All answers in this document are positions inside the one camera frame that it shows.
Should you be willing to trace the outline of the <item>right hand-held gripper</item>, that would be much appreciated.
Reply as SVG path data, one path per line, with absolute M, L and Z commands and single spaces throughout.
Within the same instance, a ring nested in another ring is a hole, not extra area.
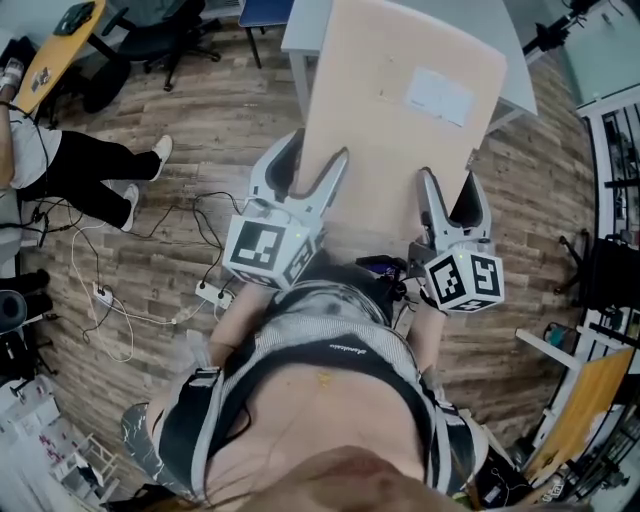
M 503 303 L 503 263 L 490 239 L 491 211 L 475 173 L 468 172 L 449 217 L 430 168 L 418 171 L 416 190 L 420 221 L 429 243 L 449 243 L 450 222 L 470 238 L 442 250 L 412 242 L 408 275 L 423 280 L 421 291 L 445 313 L 476 313 Z

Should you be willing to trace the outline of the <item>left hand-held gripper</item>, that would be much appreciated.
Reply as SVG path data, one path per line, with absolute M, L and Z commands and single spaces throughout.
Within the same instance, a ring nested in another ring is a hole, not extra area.
M 288 290 L 321 248 L 321 217 L 348 168 L 349 150 L 334 153 L 305 193 L 289 195 L 304 135 L 304 128 L 291 132 L 259 158 L 251 171 L 251 198 L 243 213 L 231 219 L 222 263 L 245 283 Z M 267 201 L 287 197 L 291 211 Z

